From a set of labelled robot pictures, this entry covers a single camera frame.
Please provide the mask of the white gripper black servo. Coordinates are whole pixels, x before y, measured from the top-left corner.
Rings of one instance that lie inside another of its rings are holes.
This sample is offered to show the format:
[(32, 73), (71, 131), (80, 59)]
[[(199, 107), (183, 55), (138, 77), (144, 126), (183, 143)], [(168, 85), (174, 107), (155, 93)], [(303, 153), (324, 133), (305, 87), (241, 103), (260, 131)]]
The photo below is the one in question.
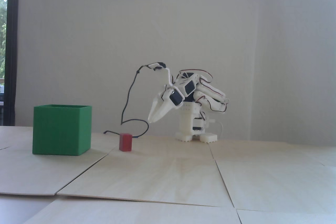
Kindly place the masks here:
[(153, 100), (148, 122), (154, 123), (165, 116), (171, 109), (182, 106), (185, 97), (173, 86), (165, 86), (165, 90)]

